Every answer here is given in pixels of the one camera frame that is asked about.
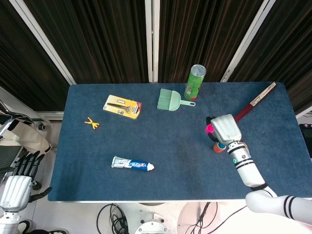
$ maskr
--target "green brush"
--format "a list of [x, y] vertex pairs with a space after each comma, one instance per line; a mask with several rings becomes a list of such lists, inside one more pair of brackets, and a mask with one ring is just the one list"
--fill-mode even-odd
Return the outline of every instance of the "green brush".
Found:
[[176, 111], [180, 105], [195, 106], [195, 102], [181, 100], [181, 95], [176, 91], [160, 90], [157, 109]]

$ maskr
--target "blue table surface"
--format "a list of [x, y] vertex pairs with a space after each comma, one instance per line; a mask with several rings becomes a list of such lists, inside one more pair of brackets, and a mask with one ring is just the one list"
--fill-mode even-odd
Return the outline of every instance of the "blue table surface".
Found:
[[[196, 106], [158, 110], [161, 88], [185, 84], [82, 84], [69, 89], [50, 201], [168, 201], [245, 198], [227, 152], [217, 154], [206, 117], [234, 116], [270, 83], [203, 83]], [[138, 119], [103, 111], [109, 95], [142, 102]], [[95, 131], [84, 124], [90, 116]], [[278, 83], [238, 126], [278, 195], [312, 196], [312, 164], [285, 86]], [[148, 161], [149, 172], [111, 168], [114, 156]]]

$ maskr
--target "green cylindrical container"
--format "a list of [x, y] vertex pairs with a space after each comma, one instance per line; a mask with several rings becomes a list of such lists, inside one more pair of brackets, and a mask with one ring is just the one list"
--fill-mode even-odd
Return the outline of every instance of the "green cylindrical container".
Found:
[[186, 84], [184, 96], [188, 100], [197, 98], [200, 85], [206, 75], [206, 68], [203, 65], [196, 64], [191, 68], [190, 76]]

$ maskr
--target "black curtain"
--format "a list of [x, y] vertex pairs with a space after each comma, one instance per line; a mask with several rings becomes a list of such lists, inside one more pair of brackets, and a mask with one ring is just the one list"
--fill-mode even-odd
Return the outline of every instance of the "black curtain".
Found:
[[0, 86], [35, 111], [64, 110], [69, 84], [6, 0], [0, 31]]
[[148, 82], [144, 0], [25, 0], [78, 83]]
[[295, 112], [312, 105], [312, 1], [277, 0], [229, 81], [279, 81]]
[[262, 0], [161, 0], [158, 82], [186, 82], [194, 64], [219, 82]]

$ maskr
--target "dustpan handle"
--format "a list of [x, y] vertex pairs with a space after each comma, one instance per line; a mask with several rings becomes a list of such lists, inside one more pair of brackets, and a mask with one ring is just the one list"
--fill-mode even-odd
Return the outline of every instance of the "dustpan handle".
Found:
[[195, 106], [195, 105], [196, 105], [195, 102], [192, 102], [192, 101], [184, 101], [184, 100], [181, 100], [181, 101], [180, 101], [180, 104], [181, 104], [181, 105], [187, 105], [187, 106]]

